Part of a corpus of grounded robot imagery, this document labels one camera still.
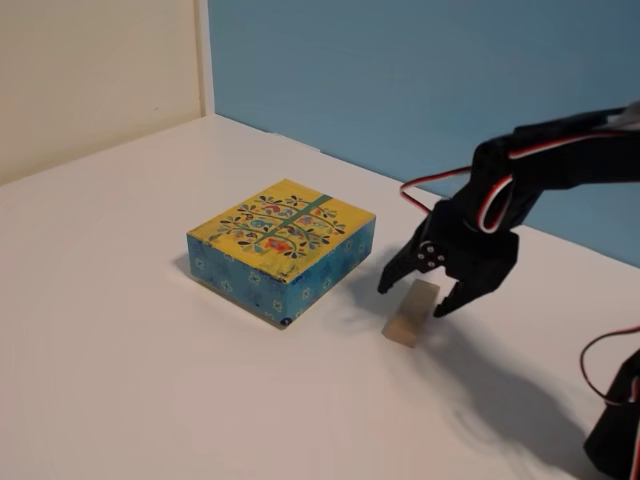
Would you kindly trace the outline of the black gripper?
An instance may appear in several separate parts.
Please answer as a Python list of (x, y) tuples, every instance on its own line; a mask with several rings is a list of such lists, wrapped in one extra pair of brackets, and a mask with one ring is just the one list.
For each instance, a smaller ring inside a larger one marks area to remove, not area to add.
[(500, 287), (518, 260), (518, 235), (494, 234), (472, 228), (451, 200), (434, 206), (411, 239), (385, 265), (377, 291), (386, 294), (414, 271), (428, 273), (443, 267), (455, 281), (449, 294), (435, 307), (435, 318), (454, 311)]

